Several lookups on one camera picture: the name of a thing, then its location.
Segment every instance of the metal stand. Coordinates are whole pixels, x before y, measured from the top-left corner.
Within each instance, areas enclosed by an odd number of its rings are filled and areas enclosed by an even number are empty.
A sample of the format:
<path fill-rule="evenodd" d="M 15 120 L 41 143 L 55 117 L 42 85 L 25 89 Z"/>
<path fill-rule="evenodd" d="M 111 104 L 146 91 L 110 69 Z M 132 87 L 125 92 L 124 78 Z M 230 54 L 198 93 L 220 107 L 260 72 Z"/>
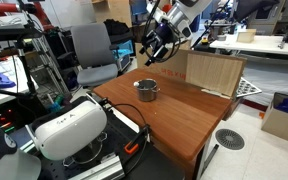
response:
<path fill-rule="evenodd" d="M 40 56 L 43 62 L 43 65 L 33 69 L 32 72 L 46 68 L 48 74 L 50 75 L 52 81 L 54 82 L 56 88 L 58 89 L 58 92 L 62 94 L 68 93 L 69 90 L 67 89 L 66 84 L 64 83 L 64 80 L 62 79 L 62 76 L 56 67 L 56 64 L 50 57 L 50 52 L 48 48 L 45 46 L 41 38 L 32 39 L 32 42 L 38 55 Z"/>
<path fill-rule="evenodd" d="M 24 68 L 24 71 L 25 71 L 26 79 L 27 79 L 28 90 L 29 90 L 29 92 L 31 94 L 36 95 L 36 89 L 34 87 L 34 83 L 32 81 L 32 78 L 31 78 L 31 75 L 30 75 L 30 70 L 28 69 L 26 58 L 25 58 L 25 53 L 24 53 L 24 50 L 23 50 L 23 48 L 24 48 L 23 42 L 18 41 L 17 42 L 17 48 L 18 48 L 18 56 L 19 56 L 20 60 L 23 63 L 23 68 Z"/>

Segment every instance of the white table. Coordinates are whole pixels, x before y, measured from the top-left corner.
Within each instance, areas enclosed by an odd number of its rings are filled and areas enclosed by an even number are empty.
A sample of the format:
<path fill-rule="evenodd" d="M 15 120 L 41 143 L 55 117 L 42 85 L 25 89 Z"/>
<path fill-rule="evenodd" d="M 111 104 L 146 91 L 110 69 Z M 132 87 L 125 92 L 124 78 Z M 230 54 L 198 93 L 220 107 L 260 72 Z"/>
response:
<path fill-rule="evenodd" d="M 241 50 L 262 53 L 274 53 L 288 55 L 288 43 L 280 49 L 278 45 L 282 42 L 282 36 L 255 36 L 251 43 L 236 42 L 237 35 L 226 35 L 226 41 L 214 41 L 211 48 Z"/>
<path fill-rule="evenodd" d="M 16 64 L 18 84 L 12 88 L 6 88 L 3 90 L 16 92 L 17 86 L 18 86 L 18 92 L 21 92 L 21 93 L 28 92 L 27 78 L 25 76 L 23 64 L 18 57 L 14 56 L 14 59 L 15 59 L 15 64 Z M 12 57 L 9 57 L 8 60 L 5 62 L 0 62 L 0 72 L 4 73 L 6 76 L 9 77 L 11 81 L 16 83 L 15 69 L 14 69 Z M 35 89 L 37 89 L 38 85 L 36 84 L 33 78 L 32 80 L 34 82 Z M 0 94 L 0 104 L 3 104 L 13 99 L 15 99 L 14 96 Z"/>

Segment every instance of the wooden board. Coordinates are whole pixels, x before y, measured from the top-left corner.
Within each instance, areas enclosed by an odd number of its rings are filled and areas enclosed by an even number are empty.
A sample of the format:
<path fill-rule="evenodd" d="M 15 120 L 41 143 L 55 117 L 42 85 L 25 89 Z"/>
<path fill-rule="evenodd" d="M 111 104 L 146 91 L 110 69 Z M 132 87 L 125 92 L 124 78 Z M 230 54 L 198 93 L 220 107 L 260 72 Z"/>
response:
<path fill-rule="evenodd" d="M 234 97 L 246 59 L 210 53 L 189 53 L 186 82 Z"/>

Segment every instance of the black stand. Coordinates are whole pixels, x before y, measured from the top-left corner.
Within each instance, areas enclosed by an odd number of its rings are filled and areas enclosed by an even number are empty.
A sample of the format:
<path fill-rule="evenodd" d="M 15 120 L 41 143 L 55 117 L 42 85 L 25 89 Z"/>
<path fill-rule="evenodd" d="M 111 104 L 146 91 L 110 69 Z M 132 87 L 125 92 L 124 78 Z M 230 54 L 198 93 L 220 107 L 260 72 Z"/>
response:
<path fill-rule="evenodd" d="M 17 44 L 17 49 L 19 53 L 19 58 L 23 63 L 25 76 L 27 78 L 27 86 L 29 89 L 29 93 L 18 93 L 18 92 L 14 93 L 10 91 L 0 90 L 0 94 L 6 94 L 10 96 L 15 96 L 19 98 L 28 98 L 28 99 L 36 96 L 34 83 L 31 79 L 30 70 L 27 66 L 27 62 L 25 59 L 25 54 L 23 50 L 24 49 L 23 39 L 24 38 L 38 38 L 40 36 L 41 36 L 41 33 L 39 31 L 30 27 L 24 27 L 22 29 L 14 29 L 14 28 L 1 29 L 0 28 L 0 41 L 17 40 L 16 44 Z"/>

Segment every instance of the table leg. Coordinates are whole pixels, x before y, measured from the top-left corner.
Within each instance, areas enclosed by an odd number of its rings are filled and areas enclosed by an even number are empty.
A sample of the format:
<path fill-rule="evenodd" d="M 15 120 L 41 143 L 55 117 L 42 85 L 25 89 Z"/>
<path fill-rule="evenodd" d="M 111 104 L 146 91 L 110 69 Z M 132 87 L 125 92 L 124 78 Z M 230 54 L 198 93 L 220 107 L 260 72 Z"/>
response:
<path fill-rule="evenodd" d="M 210 145 L 212 134 L 208 137 L 204 147 L 201 149 L 201 151 L 198 153 L 196 157 L 195 167 L 194 167 L 194 174 L 193 174 L 193 180 L 199 180 L 202 177 L 202 172 L 204 169 L 204 163 L 206 160 L 207 150 Z"/>

